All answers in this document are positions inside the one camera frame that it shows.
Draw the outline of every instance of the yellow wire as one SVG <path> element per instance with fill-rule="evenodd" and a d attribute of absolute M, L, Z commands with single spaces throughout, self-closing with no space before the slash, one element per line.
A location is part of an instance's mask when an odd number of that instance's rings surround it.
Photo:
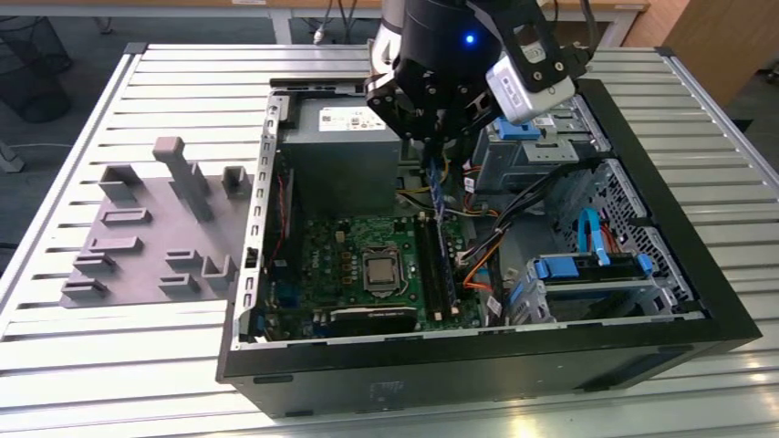
<path fill-rule="evenodd" d="M 440 175 L 438 183 L 446 181 L 446 176 L 449 176 L 449 160 L 446 160 L 446 154 L 442 153 L 442 174 Z M 429 190 L 429 185 L 425 187 L 420 187 L 418 189 L 405 189 L 397 190 L 398 193 L 414 194 L 414 193 L 424 193 Z"/>

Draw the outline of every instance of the white cable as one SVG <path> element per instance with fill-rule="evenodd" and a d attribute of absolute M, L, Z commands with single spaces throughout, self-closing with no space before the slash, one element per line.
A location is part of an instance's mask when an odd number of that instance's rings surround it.
<path fill-rule="evenodd" d="M 329 0 L 329 4 L 326 5 L 326 12 L 325 18 L 321 20 L 321 25 L 315 28 L 315 32 L 313 32 L 313 43 L 315 45 L 321 44 L 321 41 L 325 39 L 325 25 L 326 20 L 329 19 L 329 11 L 331 10 L 331 0 Z"/>
<path fill-rule="evenodd" d="M 7 144 L 7 148 L 33 148 L 38 146 L 53 146 L 57 148 L 73 148 L 71 144 L 62 143 L 27 143 L 27 144 Z"/>
<path fill-rule="evenodd" d="M 325 39 L 325 22 L 318 25 L 315 32 L 313 32 L 313 43 L 315 45 L 321 44 L 322 39 Z"/>

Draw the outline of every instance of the motherboard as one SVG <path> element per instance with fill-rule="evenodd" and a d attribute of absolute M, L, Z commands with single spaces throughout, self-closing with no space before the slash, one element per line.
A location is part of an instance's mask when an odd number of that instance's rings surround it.
<path fill-rule="evenodd" d="M 425 282 L 433 269 L 424 254 L 438 253 L 438 242 L 425 240 L 424 225 L 424 215 L 305 221 L 299 282 L 277 283 L 273 292 L 270 317 L 283 338 L 480 326 L 476 295 L 461 293 L 452 313 L 445 285 Z M 456 218 L 444 221 L 441 234 L 452 259 L 465 248 Z"/>

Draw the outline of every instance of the table surface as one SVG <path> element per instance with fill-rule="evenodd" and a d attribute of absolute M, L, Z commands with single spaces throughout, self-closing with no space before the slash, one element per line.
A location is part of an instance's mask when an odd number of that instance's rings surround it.
<path fill-rule="evenodd" d="M 233 0 L 0 0 L 0 5 L 123 5 L 123 6 L 250 6 L 233 4 Z M 270 7 L 305 7 L 323 8 L 327 0 L 266 0 Z M 350 0 L 342 0 L 343 7 L 350 6 Z M 557 0 L 561 10 L 578 10 L 578 0 Z M 597 11 L 644 11 L 648 8 L 648 0 L 590 0 L 592 10 Z M 357 0 L 355 7 L 381 7 L 381 0 Z M 550 9 L 550 1 L 544 5 Z"/>
<path fill-rule="evenodd" d="M 59 288 L 103 197 L 109 163 L 141 177 L 158 136 L 179 136 L 203 174 L 257 165 L 269 79 L 363 77 L 362 47 L 149 46 L 125 55 L 0 280 L 0 432 L 151 436 L 774 436 L 779 429 L 776 175 L 676 61 L 602 49 L 605 87 L 762 338 L 625 391 L 271 421 L 214 382 L 225 302 L 63 309 Z"/>

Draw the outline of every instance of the cable connector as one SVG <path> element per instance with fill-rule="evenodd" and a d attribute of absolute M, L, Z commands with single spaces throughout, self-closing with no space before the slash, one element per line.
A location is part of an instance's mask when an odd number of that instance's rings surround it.
<path fill-rule="evenodd" d="M 313 43 L 315 45 L 318 45 L 321 43 L 322 39 L 325 39 L 325 23 L 323 22 L 321 25 L 318 25 L 315 32 L 313 32 Z"/>

